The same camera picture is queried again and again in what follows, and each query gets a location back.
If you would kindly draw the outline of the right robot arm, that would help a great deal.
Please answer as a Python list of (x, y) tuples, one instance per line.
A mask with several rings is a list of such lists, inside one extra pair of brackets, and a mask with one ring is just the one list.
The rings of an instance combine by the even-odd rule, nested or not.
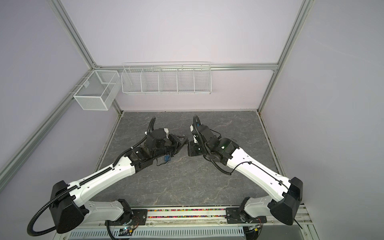
[(188, 145), (190, 157), (202, 156), (228, 176), (238, 172), (268, 194), (265, 198), (246, 197), (235, 210), (235, 217), (227, 214), (230, 221), (254, 223), (260, 217), (273, 216), (285, 225), (293, 225), (303, 198), (300, 179), (289, 179), (267, 168), (234, 141), (216, 136), (197, 115), (193, 117), (190, 130), (193, 135)]

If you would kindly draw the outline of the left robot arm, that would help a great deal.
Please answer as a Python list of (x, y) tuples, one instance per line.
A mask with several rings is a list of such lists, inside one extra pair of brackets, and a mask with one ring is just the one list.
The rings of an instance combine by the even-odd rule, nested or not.
[(126, 200), (90, 200), (116, 182), (151, 166), (154, 160), (170, 159), (188, 143), (186, 136), (171, 134), (167, 128), (155, 129), (155, 121), (152, 118), (145, 136), (112, 164), (80, 180), (56, 183), (50, 201), (28, 223), (28, 235), (37, 237), (52, 231), (63, 234), (85, 222), (104, 221), (106, 226), (134, 224), (135, 215)]

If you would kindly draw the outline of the blue padlock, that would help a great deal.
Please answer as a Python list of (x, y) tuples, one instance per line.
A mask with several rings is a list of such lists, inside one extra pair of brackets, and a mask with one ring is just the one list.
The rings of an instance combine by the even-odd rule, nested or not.
[(171, 161), (171, 155), (165, 155), (164, 157), (164, 164), (167, 164)]

